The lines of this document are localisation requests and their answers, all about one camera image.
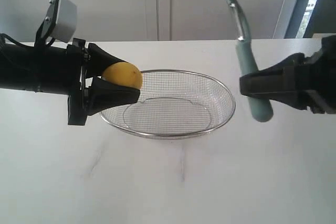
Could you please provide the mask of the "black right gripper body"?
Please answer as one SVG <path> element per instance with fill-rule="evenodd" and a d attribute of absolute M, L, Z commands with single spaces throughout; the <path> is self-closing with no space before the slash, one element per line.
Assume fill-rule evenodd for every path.
<path fill-rule="evenodd" d="M 335 114 L 335 35 L 321 39 L 321 48 L 305 57 L 303 109 L 314 114 Z"/>

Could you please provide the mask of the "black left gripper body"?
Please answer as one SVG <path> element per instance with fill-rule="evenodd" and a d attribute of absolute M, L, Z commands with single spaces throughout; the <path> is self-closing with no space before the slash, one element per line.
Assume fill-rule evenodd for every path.
<path fill-rule="evenodd" d="M 66 53 L 75 61 L 74 77 L 68 93 L 68 125 L 84 126 L 87 120 L 88 88 L 87 65 L 90 59 L 84 39 L 74 38 Z"/>

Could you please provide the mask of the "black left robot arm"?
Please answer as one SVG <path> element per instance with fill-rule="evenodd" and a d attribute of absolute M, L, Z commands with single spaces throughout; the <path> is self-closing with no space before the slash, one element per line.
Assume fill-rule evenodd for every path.
<path fill-rule="evenodd" d="M 75 39 L 66 48 L 52 43 L 28 46 L 1 34 L 1 88 L 67 95 L 68 124 L 138 101 L 140 90 L 101 79 L 122 60 L 93 43 Z"/>

